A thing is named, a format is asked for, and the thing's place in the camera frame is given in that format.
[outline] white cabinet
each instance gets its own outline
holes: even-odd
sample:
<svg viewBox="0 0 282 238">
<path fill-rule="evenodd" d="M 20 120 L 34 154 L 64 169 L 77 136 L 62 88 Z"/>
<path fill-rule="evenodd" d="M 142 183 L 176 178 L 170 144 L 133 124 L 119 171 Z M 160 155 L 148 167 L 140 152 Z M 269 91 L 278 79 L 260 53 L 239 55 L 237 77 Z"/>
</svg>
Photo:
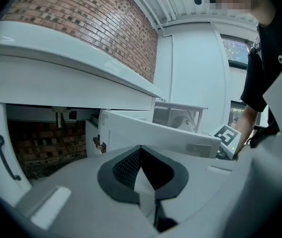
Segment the white cabinet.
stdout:
<svg viewBox="0 0 282 238">
<path fill-rule="evenodd" d="M 179 130 L 101 110 L 98 131 L 107 152 L 135 145 L 151 145 L 193 156 L 214 158 L 221 141 L 215 137 Z"/>
<path fill-rule="evenodd" d="M 5 104 L 0 104 L 0 198 L 15 206 L 31 185 L 15 157 L 7 130 Z"/>
</svg>

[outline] person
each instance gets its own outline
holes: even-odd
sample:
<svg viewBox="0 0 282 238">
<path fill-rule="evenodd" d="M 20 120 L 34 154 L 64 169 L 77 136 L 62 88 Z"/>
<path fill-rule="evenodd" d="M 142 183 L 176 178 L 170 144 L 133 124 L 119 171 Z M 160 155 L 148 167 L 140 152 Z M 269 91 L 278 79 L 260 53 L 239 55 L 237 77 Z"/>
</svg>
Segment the person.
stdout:
<svg viewBox="0 0 282 238">
<path fill-rule="evenodd" d="M 251 135 L 258 113 L 266 107 L 263 94 L 282 71 L 282 0 L 213 0 L 227 8 L 251 13 L 259 22 L 258 40 L 248 54 L 247 75 L 241 100 L 246 108 L 235 129 L 241 132 L 236 153 L 244 147 Z M 268 114 L 269 126 L 251 138 L 250 147 L 256 147 L 267 136 L 279 131 L 272 112 Z"/>
</svg>

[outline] cabinet handle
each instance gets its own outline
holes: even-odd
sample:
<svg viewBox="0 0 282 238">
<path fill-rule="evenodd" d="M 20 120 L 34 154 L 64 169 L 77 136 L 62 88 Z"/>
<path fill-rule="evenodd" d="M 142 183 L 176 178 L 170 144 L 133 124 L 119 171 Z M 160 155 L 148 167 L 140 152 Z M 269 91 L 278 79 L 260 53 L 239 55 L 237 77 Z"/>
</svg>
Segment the cabinet handle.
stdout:
<svg viewBox="0 0 282 238">
<path fill-rule="evenodd" d="M 5 159 L 5 156 L 3 154 L 3 151 L 2 151 L 2 146 L 4 145 L 4 138 L 2 135 L 0 135 L 0 157 L 1 157 L 1 160 L 3 162 L 3 165 L 5 166 L 6 168 L 6 171 L 8 172 L 8 174 L 12 177 L 13 180 L 21 180 L 21 177 L 20 176 L 15 176 L 13 173 L 12 173 L 12 170 L 11 168 L 9 167 L 8 163 L 6 162 L 6 159 Z"/>
</svg>

